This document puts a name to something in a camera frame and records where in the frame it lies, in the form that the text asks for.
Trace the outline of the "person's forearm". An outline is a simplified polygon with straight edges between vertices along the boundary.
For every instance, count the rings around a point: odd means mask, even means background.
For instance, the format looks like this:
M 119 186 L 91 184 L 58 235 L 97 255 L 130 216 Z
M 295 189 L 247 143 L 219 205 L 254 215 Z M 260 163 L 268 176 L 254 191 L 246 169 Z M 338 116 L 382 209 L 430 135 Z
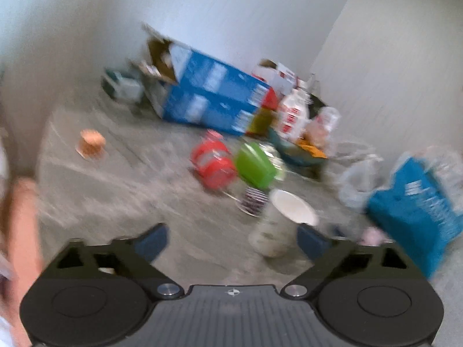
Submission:
M 21 323 L 24 295 L 42 272 L 38 191 L 34 179 L 19 177 L 1 199 L 1 345 L 30 346 Z

